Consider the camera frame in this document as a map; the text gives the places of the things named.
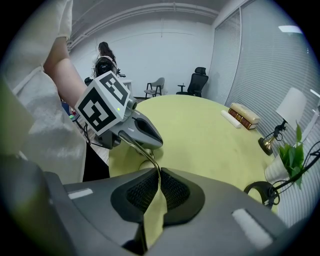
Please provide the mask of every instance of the green leaves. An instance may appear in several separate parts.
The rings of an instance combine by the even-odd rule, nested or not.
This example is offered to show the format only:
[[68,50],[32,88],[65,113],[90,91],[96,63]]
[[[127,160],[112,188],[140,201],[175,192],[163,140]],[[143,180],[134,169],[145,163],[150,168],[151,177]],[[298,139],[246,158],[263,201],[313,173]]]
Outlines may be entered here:
[[[279,154],[282,163],[290,177],[297,175],[303,168],[304,162],[304,145],[301,142],[302,132],[300,126],[296,127],[296,143],[295,147],[289,144],[279,146]],[[302,176],[295,182],[301,188]]]
[[[301,170],[300,170],[300,168],[298,166],[294,167],[292,169],[291,177],[296,176],[297,174],[300,173],[300,171]],[[301,182],[302,182],[302,176],[295,181],[295,183],[297,184],[299,189],[301,189]]]
[[296,124],[296,142],[301,142],[302,139],[302,132],[299,124]]

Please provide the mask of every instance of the office chair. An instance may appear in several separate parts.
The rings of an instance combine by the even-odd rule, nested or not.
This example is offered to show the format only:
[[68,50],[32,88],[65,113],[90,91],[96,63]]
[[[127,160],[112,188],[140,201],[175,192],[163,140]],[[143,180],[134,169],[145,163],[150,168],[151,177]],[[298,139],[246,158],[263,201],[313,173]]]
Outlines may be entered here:
[[157,81],[155,82],[148,82],[146,84],[146,90],[145,92],[145,99],[147,99],[147,95],[150,94],[152,97],[156,97],[157,94],[162,95],[162,90],[164,89],[165,86],[165,79],[163,77],[160,77]]
[[177,92],[178,95],[191,95],[201,98],[201,92],[209,77],[206,75],[205,67],[197,67],[192,74],[191,81],[187,91],[184,91],[185,85],[178,85],[181,87],[181,91]]
[[97,78],[108,71],[112,71],[115,75],[118,74],[117,65],[109,56],[100,57],[94,65],[94,77]]
[[86,86],[89,86],[92,81],[93,81],[93,79],[91,79],[90,77],[87,77],[86,79],[84,79],[84,83]]

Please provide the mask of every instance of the yellow tablecloth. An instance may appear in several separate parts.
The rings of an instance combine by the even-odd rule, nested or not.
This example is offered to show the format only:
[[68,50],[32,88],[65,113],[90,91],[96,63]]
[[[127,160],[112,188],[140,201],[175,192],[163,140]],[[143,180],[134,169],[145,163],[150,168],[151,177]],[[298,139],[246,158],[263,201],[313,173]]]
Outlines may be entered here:
[[[157,96],[138,104],[159,131],[163,147],[154,151],[160,167],[173,168],[223,181],[243,190],[264,181],[274,159],[258,144],[262,135],[243,126],[235,128],[222,115],[228,108],[187,95]],[[124,142],[109,153],[110,176],[137,171],[145,157]],[[151,167],[150,163],[141,168]]]

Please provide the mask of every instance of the black office chair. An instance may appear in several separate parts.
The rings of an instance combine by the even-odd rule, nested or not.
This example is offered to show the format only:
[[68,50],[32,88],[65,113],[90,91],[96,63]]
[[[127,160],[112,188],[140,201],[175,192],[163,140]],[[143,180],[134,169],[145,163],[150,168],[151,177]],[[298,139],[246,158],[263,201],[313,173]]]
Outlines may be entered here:
[[84,79],[84,83],[86,84],[86,86],[89,86],[92,81],[93,79],[91,79],[90,77],[87,77],[86,79]]
[[187,91],[184,91],[185,85],[178,85],[181,87],[181,91],[177,92],[178,95],[191,95],[201,98],[201,92],[209,77],[206,75],[205,67],[197,67],[192,74],[191,81]]
[[94,77],[97,78],[108,71],[118,74],[117,66],[109,58],[102,56],[95,63]]

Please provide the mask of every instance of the potted plant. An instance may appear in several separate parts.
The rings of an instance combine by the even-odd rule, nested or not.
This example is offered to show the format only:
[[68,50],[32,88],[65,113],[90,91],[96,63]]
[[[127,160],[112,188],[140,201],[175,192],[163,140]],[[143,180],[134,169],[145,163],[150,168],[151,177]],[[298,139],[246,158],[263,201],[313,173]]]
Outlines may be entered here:
[[[288,177],[291,178],[302,170],[304,162],[304,148],[301,138],[301,128],[297,124],[295,145],[291,146],[285,143],[284,146],[279,146],[279,154],[265,169],[265,179],[269,183],[274,183]],[[301,182],[302,176],[295,182],[299,188],[301,188]]]

